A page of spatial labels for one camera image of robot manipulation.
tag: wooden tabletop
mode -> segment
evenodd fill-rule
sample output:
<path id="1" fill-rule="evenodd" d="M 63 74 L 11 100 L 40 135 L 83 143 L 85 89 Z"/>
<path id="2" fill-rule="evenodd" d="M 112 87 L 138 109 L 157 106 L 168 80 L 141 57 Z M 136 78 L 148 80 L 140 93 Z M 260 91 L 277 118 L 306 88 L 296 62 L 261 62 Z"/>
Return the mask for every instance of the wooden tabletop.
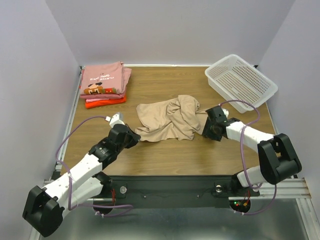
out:
<path id="1" fill-rule="evenodd" d="M 96 116 L 124 115 L 124 122 L 131 129 L 141 127 L 136 107 L 191 95 L 200 103 L 200 109 L 212 108 L 224 99 L 208 85 L 205 67 L 133 67 L 127 86 L 127 102 L 116 105 L 85 108 L 79 99 L 72 128 L 84 119 Z M 229 118 L 238 118 L 244 123 L 256 119 L 256 113 L 239 113 L 230 104 Z M 252 127 L 274 134 L 266 104 L 260 106 L 261 118 Z M 89 120 L 69 139 L 64 161 L 73 167 L 89 149 L 106 137 L 110 126 L 102 118 Z M 244 150 L 248 168 L 259 164 L 258 155 L 251 149 Z M 195 134 L 192 141 L 167 139 L 160 142 L 139 142 L 125 149 L 117 160 L 104 172 L 108 175 L 232 175 L 242 170 L 240 144 L 223 138 L 221 142 Z"/>

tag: white laundry basket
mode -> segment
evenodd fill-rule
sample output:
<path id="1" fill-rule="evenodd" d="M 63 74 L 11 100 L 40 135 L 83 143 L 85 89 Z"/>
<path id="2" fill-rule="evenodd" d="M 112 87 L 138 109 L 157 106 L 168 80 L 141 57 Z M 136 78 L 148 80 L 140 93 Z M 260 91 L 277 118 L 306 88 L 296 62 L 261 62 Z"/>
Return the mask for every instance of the white laundry basket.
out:
<path id="1" fill-rule="evenodd" d="M 278 86 L 247 63 L 231 54 L 205 70 L 209 85 L 225 100 L 243 100 L 256 108 L 271 98 Z M 252 107 L 241 102 L 230 102 L 240 113 L 252 111 Z"/>

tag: orange t-shirt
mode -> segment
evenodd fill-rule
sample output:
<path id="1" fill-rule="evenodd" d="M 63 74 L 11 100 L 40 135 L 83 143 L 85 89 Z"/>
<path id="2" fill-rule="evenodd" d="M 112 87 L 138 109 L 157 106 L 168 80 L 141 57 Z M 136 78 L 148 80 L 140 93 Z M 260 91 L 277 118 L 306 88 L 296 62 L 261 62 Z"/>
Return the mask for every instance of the orange t-shirt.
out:
<path id="1" fill-rule="evenodd" d="M 124 95 L 123 98 L 118 99 L 107 99 L 107 100 L 100 100 L 100 101 L 93 101 L 93 102 L 85 102 L 85 108 L 91 109 L 96 107 L 102 107 L 106 105 L 112 105 L 112 104 L 122 104 L 127 101 L 127 95 Z"/>

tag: white wall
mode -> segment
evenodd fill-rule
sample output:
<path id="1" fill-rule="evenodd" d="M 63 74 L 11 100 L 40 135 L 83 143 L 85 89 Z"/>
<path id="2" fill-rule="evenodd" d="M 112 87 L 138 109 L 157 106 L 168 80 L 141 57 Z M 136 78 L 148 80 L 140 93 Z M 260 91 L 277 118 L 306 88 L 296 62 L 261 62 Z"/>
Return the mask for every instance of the white wall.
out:
<path id="1" fill-rule="evenodd" d="M 268 101 L 279 132 L 290 136 L 320 216 L 320 1 L 296 0 L 259 69 L 278 85 Z"/>
<path id="2" fill-rule="evenodd" d="M 44 0 L 0 7 L 0 238 L 29 239 L 29 190 L 53 171 L 79 65 Z"/>
<path id="3" fill-rule="evenodd" d="M 258 64 L 294 0 L 46 0 L 81 65 Z"/>

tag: metal bolt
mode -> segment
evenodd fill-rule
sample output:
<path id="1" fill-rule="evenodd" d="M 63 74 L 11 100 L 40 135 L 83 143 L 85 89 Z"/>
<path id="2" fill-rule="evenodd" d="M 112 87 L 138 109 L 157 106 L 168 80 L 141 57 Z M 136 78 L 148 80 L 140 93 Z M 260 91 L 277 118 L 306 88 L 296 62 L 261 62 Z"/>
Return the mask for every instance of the metal bolt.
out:
<path id="1" fill-rule="evenodd" d="M 127 188 L 125 186 L 120 187 L 120 193 L 125 194 L 127 192 Z"/>
<path id="2" fill-rule="evenodd" d="M 221 193 L 221 192 L 222 192 L 222 186 L 220 186 L 220 185 L 215 186 L 215 191 L 216 191 L 218 194 Z"/>

